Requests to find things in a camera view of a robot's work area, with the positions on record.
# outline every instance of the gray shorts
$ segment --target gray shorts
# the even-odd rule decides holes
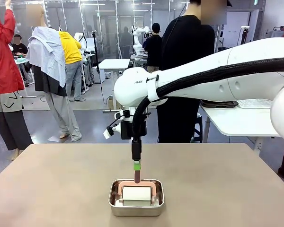
[[[15,112],[22,110],[22,101],[19,93],[0,94],[0,112]]]

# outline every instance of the light blue shirt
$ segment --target light blue shirt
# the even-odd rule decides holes
[[[58,31],[36,27],[28,39],[27,60],[41,71],[65,86],[65,56]]]

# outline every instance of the white keyboard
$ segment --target white keyboard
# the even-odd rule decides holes
[[[246,99],[237,101],[243,109],[270,109],[271,101],[267,99]]]

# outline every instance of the metal tray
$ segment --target metal tray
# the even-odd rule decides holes
[[[154,179],[144,179],[141,181],[150,181],[156,184],[156,200],[153,205],[148,207],[129,207],[123,206],[119,202],[121,196],[118,195],[118,186],[122,181],[133,181],[133,179],[119,179],[112,183],[108,202],[115,216],[159,216],[164,207],[164,192],[162,183]]]

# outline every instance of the black cable sleeve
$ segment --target black cable sleeve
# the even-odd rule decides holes
[[[220,66],[212,70],[177,79],[164,86],[161,86],[157,88],[157,95],[159,98],[162,98],[171,92],[198,84],[266,72],[284,72],[284,58],[250,61],[246,63]],[[139,137],[141,122],[144,121],[143,113],[150,103],[151,102],[149,101],[148,97],[145,97],[137,107],[133,117],[133,135],[135,137]]]

